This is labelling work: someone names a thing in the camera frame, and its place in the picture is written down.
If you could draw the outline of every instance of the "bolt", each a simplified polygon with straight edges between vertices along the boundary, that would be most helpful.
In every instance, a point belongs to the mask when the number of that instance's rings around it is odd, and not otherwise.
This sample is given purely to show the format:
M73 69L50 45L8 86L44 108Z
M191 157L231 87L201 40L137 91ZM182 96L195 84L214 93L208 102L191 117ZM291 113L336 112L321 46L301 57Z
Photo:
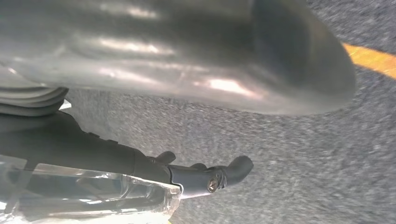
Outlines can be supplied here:
M217 178L216 177L212 177L210 179L210 181L208 182L208 191L210 193L215 192L217 190L218 184L219 184L219 182L217 181Z

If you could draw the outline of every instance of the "asphalt road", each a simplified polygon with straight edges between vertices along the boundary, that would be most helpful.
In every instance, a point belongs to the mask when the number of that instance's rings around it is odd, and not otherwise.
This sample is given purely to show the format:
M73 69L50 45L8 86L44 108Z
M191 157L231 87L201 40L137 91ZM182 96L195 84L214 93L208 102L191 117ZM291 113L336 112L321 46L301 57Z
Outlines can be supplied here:
M311 0L344 42L396 54L396 1ZM174 224L396 223L396 80L356 68L348 108L269 116L167 98L71 90L82 128L176 164L250 156L239 186L182 201Z

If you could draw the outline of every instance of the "yellow road line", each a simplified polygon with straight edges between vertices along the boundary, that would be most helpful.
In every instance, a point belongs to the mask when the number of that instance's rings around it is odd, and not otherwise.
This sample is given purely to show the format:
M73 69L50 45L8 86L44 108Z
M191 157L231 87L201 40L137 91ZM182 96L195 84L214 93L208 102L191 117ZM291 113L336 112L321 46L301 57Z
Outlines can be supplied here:
M396 56L365 47L344 44L352 61L360 66L396 79Z

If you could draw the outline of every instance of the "clear plastic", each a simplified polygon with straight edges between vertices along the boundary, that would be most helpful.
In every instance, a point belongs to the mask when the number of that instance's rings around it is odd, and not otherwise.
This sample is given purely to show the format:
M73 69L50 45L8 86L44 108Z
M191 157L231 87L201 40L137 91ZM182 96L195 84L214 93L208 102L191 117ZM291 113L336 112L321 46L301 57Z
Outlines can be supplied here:
M164 224L177 186L0 155L0 224Z

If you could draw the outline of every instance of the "motorcycle exhaust pipe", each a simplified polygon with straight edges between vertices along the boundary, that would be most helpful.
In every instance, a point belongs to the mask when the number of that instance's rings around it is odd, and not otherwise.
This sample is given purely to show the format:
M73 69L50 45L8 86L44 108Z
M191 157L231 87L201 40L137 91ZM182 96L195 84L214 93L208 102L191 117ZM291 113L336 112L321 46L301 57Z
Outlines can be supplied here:
M301 1L1 4L0 91L99 89L264 114L327 112L354 95L350 58Z

